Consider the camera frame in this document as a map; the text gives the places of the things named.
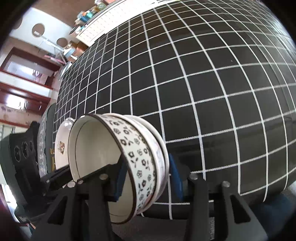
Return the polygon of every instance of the table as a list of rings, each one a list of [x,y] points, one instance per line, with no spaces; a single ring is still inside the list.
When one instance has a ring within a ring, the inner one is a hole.
[[[138,115],[211,189],[228,180],[248,203],[295,181],[295,47],[263,5],[172,2],[100,37],[66,73],[55,133],[67,117]],[[185,218],[171,179],[143,215]]]

